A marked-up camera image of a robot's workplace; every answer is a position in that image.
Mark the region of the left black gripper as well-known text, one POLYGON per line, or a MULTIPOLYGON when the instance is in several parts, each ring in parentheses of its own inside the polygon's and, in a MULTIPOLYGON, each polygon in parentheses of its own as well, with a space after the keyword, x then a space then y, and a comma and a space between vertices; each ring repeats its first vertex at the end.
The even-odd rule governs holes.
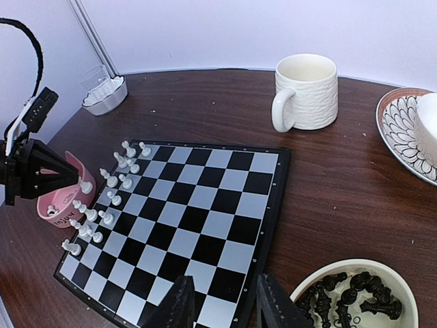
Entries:
POLYGON ((15 205, 17 197, 32 200, 52 191, 75 185, 78 169, 40 140, 30 139, 5 154, 1 140, 1 184, 5 205, 15 205), (41 168, 55 173, 42 173, 41 168))

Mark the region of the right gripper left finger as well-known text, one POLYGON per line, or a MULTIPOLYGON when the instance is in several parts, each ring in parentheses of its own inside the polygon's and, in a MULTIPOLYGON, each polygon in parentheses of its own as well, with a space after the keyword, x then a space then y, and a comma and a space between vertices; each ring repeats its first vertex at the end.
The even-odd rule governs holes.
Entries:
POLYGON ((193 328, 195 287, 192 276, 179 276, 143 327, 193 328))

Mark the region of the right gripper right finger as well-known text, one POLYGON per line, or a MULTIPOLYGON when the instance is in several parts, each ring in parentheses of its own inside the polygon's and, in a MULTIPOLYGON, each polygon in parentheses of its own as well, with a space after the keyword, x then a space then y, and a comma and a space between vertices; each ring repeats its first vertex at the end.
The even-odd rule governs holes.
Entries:
POLYGON ((256 305, 258 327, 313 327, 271 274, 257 278, 256 305))

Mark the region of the white queen piece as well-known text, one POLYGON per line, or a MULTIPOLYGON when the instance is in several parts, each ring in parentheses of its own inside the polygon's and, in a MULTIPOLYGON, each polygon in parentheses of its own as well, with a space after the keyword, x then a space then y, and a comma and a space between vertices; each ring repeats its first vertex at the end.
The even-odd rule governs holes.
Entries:
POLYGON ((72 201, 73 207, 77 209, 80 213, 85 214, 88 221, 95 221, 98 217, 98 211, 95 209, 88 208, 80 200, 72 201))

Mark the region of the white knight piece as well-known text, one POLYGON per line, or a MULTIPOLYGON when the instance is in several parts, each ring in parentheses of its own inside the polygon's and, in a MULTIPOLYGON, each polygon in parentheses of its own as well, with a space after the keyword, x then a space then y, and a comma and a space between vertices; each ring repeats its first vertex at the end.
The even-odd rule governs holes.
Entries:
POLYGON ((128 165, 127 160, 122 155, 120 155, 118 152, 114 152, 113 156, 117 160, 117 164, 118 164, 119 168, 123 169, 128 165))

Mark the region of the white pawn five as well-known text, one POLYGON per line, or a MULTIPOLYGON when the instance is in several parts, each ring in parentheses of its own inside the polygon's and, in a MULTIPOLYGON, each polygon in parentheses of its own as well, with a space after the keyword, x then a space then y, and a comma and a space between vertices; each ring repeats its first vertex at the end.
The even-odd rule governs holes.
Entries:
POLYGON ((104 212, 103 210, 98 211, 99 217, 103 220, 103 223, 107 226, 111 225, 114 221, 114 216, 111 213, 104 212))

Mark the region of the white pawn six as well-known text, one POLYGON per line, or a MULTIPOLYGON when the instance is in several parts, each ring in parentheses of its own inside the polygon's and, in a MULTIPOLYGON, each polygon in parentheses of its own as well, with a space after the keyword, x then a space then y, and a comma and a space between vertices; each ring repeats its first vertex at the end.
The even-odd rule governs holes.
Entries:
POLYGON ((103 235, 101 232, 93 232, 91 237, 92 241, 95 243, 100 243, 103 240, 103 235))

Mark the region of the white rook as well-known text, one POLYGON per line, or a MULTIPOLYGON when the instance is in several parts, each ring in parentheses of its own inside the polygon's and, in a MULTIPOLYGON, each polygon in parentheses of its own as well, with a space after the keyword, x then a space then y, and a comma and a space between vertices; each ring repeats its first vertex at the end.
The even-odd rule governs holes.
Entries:
POLYGON ((128 158, 133 158, 137 153, 137 151, 133 147, 131 147, 129 142, 126 140, 122 142, 122 148, 126 150, 126 156, 128 158))

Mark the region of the black chess pieces pile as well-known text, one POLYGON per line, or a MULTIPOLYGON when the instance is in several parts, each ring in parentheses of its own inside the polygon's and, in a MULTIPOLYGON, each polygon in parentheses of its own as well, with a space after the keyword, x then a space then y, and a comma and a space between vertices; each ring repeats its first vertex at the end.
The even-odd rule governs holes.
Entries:
POLYGON ((348 274, 340 272, 335 275, 326 275, 308 287, 295 301, 295 305, 316 326, 313 315, 320 319, 321 327, 351 327, 353 321, 349 307, 356 303, 358 294, 362 291, 372 295, 371 301, 364 300, 360 305, 362 313, 369 312, 374 315, 384 314, 391 320, 397 320, 403 310, 401 301, 394 299, 391 289, 385 286, 378 275, 367 271, 357 273, 350 278, 349 287, 333 303, 328 296, 329 292, 336 289, 337 285, 346 281, 348 274))

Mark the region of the black white chess board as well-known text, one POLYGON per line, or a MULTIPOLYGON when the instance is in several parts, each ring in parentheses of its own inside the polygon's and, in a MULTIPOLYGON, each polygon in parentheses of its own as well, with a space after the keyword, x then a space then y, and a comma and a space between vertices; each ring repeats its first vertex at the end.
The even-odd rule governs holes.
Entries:
POLYGON ((256 284, 279 217, 290 151, 286 148, 140 141, 121 184, 103 187, 94 204, 114 216, 89 224, 100 243, 74 235, 55 278, 119 327, 142 327, 181 275, 195 287, 195 327, 246 327, 256 284), (107 192, 122 197, 111 204, 107 192))

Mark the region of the pink bowl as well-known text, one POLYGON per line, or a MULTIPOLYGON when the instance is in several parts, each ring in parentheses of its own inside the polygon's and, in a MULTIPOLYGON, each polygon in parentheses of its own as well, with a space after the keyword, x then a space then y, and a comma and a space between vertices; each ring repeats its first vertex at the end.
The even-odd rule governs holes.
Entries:
POLYGON ((87 207, 90 207, 97 191, 96 180, 84 164, 68 151, 65 151, 65 158, 68 163, 78 169, 82 181, 91 182, 93 184, 93 190, 89 194, 84 194, 81 192, 79 184, 75 184, 52 191, 37 199, 36 209, 39 217, 45 222, 54 225, 56 228, 69 228, 70 219, 80 221, 83 214, 73 207, 72 201, 80 200, 87 207), (47 215, 49 205, 54 206, 58 210, 56 215, 51 217, 47 215))

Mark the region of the white pawn four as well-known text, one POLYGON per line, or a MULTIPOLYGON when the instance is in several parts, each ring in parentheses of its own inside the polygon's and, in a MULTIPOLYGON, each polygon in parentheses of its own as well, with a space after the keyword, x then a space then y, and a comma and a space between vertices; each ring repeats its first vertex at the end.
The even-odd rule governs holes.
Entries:
POLYGON ((114 206, 119 206, 122 203, 122 197, 112 191, 107 192, 107 197, 110 199, 111 204, 114 206))

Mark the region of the white pawn three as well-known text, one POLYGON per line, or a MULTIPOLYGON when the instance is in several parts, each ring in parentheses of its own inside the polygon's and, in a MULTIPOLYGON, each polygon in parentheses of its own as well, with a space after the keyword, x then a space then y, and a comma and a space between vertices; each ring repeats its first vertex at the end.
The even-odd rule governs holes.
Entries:
POLYGON ((130 189, 132 187, 133 181, 130 178, 127 178, 124 174, 120 174, 118 178, 122 182, 122 187, 124 189, 130 189))

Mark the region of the white pawn two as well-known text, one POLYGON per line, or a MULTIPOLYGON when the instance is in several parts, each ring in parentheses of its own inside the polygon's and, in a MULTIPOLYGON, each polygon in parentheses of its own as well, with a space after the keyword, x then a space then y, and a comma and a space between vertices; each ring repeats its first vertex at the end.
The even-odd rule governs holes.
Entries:
POLYGON ((132 159, 128 159, 126 162, 129 166, 129 170, 131 174, 136 174, 139 172, 140 170, 139 164, 135 163, 132 159))

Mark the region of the white pawn one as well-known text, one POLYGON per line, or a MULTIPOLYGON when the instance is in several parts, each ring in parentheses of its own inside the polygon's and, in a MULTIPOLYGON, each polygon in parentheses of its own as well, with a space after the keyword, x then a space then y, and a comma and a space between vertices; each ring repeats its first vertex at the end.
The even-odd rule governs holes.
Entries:
POLYGON ((150 147, 148 147, 144 142, 141 141, 139 143, 139 147, 141 149, 142 156, 147 157, 147 156, 151 155, 152 149, 150 147))

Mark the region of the clear glass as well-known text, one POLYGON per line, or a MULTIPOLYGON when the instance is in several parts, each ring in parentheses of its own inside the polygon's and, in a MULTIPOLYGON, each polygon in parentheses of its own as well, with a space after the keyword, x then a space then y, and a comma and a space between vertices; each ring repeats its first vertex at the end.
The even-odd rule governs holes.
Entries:
POLYGON ((104 65, 99 65, 85 73, 80 84, 91 94, 95 91, 112 92, 113 86, 109 73, 104 65))

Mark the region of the cream bowl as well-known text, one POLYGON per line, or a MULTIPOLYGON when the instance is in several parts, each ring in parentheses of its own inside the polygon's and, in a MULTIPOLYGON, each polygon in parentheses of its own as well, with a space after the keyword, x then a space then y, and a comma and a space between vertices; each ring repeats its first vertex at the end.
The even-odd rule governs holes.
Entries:
POLYGON ((418 327, 419 312, 406 281, 366 259, 334 262, 308 276, 290 299, 313 327, 418 327))

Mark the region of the cream ribbed mug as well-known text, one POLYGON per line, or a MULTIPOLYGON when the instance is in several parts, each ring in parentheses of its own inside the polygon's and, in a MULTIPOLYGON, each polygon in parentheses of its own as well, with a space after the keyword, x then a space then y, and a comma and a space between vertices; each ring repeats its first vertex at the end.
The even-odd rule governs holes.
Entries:
POLYGON ((331 59, 310 53, 290 55, 279 61, 274 77, 271 119, 276 131, 314 131, 337 119, 337 66, 331 59))

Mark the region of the patterned saucer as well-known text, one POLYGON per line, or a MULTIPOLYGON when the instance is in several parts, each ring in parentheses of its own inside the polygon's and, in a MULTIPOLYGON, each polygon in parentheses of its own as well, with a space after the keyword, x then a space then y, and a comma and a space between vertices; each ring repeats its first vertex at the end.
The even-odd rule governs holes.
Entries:
POLYGON ((436 167, 425 160, 414 133, 417 103, 429 93, 429 90, 413 87, 387 92, 376 106, 376 124, 393 156, 416 177, 436 185, 436 167))

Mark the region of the left aluminium frame post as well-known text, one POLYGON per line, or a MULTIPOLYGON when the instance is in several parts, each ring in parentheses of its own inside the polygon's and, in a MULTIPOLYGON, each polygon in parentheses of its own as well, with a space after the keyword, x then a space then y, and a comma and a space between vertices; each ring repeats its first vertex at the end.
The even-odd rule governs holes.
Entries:
POLYGON ((100 36, 98 35, 98 32, 94 27, 94 24, 92 23, 91 18, 89 17, 89 14, 87 13, 87 10, 85 9, 82 1, 68 0, 68 3, 70 5, 70 8, 72 9, 74 16, 79 22, 79 25, 81 26, 83 32, 89 40, 91 47, 93 48, 102 65, 104 65, 107 69, 110 77, 113 78, 115 76, 118 76, 119 72, 115 67, 115 64, 113 63, 109 53, 107 52, 100 36))

